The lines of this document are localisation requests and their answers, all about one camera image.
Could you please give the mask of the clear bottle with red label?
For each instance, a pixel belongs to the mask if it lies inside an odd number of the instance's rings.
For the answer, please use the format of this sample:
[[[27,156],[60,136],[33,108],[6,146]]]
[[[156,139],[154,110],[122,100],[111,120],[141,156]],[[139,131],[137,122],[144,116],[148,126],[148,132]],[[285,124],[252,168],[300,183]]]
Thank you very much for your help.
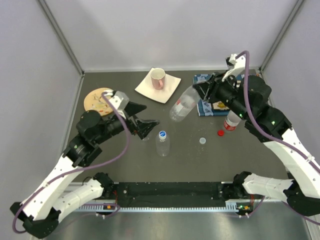
[[[233,132],[240,122],[241,118],[230,110],[223,122],[223,130],[226,132]]]

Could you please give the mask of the clear bottle with white cap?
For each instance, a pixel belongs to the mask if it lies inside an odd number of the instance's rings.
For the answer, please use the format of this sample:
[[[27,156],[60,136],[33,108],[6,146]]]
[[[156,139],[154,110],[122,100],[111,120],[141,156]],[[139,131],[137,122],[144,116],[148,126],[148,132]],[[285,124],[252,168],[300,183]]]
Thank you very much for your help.
[[[169,117],[174,122],[181,122],[198,104],[200,99],[193,86],[188,87],[171,108]]]

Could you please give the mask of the red bottle cap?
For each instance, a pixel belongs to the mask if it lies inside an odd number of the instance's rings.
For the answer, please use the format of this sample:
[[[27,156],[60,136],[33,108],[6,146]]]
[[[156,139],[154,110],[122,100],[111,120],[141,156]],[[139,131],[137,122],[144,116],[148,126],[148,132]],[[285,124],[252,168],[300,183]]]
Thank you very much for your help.
[[[222,137],[224,136],[225,132],[221,129],[217,131],[218,136]]]

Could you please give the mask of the white bottle cap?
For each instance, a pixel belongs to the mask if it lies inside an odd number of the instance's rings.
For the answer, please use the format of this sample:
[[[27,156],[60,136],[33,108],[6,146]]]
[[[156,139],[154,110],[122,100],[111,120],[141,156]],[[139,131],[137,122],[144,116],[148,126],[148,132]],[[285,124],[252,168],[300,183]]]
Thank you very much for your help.
[[[206,142],[207,142],[207,140],[204,137],[201,137],[199,139],[199,143],[202,144],[202,145],[204,145]]]

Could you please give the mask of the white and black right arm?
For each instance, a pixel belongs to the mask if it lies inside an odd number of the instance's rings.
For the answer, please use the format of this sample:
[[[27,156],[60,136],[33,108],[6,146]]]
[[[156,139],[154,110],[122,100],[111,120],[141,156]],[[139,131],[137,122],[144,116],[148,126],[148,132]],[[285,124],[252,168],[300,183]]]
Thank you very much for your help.
[[[292,179],[275,179],[243,171],[233,179],[239,198],[249,194],[280,200],[302,216],[320,213],[320,166],[299,140],[291,122],[268,104],[270,86],[256,75],[238,82],[234,76],[213,74],[193,84],[201,100],[222,102],[245,122],[245,128],[270,149]]]

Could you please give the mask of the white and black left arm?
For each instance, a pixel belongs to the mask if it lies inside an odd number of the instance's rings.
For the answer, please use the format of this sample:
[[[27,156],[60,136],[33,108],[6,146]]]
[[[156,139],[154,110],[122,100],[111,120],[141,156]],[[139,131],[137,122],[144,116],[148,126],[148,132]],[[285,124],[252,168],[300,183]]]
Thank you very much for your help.
[[[102,152],[100,144],[125,132],[144,139],[157,125],[158,120],[143,120],[136,116],[147,107],[128,102],[117,109],[112,117],[103,119],[94,110],[84,112],[76,125],[78,134],[62,152],[56,166],[27,199],[14,202],[10,211],[14,220],[21,220],[24,232],[43,239],[54,232],[62,220],[91,200],[109,198],[114,183],[103,172],[96,173],[87,183],[64,195],[69,184],[85,170],[94,169],[93,161]]]

